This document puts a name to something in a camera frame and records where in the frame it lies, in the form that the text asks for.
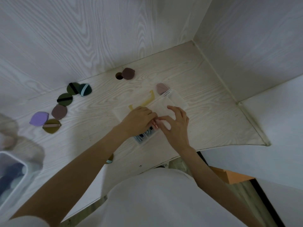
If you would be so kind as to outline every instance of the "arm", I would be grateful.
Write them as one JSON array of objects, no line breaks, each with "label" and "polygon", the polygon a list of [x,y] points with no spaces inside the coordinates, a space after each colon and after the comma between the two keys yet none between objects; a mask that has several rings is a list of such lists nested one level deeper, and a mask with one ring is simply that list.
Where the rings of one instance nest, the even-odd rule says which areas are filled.
[{"label": "arm", "polygon": [[93,182],[105,162],[128,138],[144,133],[157,117],[146,107],[132,110],[100,141],[49,179],[12,218],[36,216],[58,226]]},{"label": "arm", "polygon": [[[159,117],[156,120],[157,125],[165,134],[170,145],[188,165],[197,185],[248,227],[261,227],[261,224],[244,203],[229,190],[224,182],[199,157],[196,150],[189,145],[187,135],[189,118],[185,111],[178,107],[168,106],[167,108],[175,112],[176,120],[169,116]],[[172,128],[168,130],[160,120],[166,120]]]}]

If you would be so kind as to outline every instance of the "white wood grain wall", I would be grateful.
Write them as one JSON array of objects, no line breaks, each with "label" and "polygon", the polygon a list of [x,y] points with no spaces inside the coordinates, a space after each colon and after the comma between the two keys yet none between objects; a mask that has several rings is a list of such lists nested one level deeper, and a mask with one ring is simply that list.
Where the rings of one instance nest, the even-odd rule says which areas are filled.
[{"label": "white wood grain wall", "polygon": [[190,41],[210,2],[0,0],[0,106]]},{"label": "white wood grain wall", "polygon": [[303,0],[213,0],[194,41],[247,99],[303,73]]}]

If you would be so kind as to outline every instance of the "hand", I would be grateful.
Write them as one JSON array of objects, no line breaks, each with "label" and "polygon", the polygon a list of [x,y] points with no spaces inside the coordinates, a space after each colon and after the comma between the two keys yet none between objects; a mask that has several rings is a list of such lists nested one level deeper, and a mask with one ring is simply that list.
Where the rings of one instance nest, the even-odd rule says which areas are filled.
[{"label": "hand", "polygon": [[[163,131],[169,144],[180,154],[182,151],[190,148],[187,135],[189,118],[180,107],[167,106],[167,108],[175,113],[176,120],[173,120],[170,116],[162,116],[157,118],[156,123]],[[168,130],[161,120],[166,120],[172,128]]]},{"label": "hand", "polygon": [[157,113],[147,107],[137,107],[123,119],[119,126],[130,138],[146,132],[152,125],[152,120],[157,117]]}]

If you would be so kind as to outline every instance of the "clear plastic container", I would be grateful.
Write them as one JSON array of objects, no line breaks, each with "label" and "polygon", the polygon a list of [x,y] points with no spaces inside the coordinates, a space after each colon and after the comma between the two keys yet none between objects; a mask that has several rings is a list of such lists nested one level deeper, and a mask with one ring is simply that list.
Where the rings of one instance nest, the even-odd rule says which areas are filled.
[{"label": "clear plastic container", "polygon": [[41,165],[0,151],[0,215],[11,208],[40,172]]},{"label": "clear plastic container", "polygon": [[[157,84],[162,84],[162,86],[167,87],[167,91],[161,92],[157,89]],[[169,88],[167,85],[159,81],[158,79],[148,80],[148,83],[143,83],[142,87],[137,89],[132,95],[125,97],[123,102],[120,103],[113,109],[113,113],[116,115],[118,120],[121,122],[129,112],[138,107],[148,107],[150,110],[156,112],[158,116],[167,116],[169,115],[175,119],[175,114],[172,110],[167,108],[168,105],[180,107],[183,110],[188,108],[188,104],[182,99],[178,92],[174,89]],[[170,124],[166,121],[163,121],[164,125],[170,129]],[[137,140],[135,137],[134,140],[139,142],[140,145],[146,143],[153,135],[150,133],[144,133],[141,136],[141,141]]]}]

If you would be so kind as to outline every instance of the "purple makeup puff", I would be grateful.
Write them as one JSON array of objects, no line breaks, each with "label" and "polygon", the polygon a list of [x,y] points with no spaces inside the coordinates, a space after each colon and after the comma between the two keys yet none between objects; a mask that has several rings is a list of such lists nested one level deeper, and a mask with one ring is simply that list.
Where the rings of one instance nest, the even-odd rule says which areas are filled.
[{"label": "purple makeup puff", "polygon": [[47,120],[48,120],[48,113],[44,111],[38,111],[32,116],[29,124],[33,126],[42,126]]}]

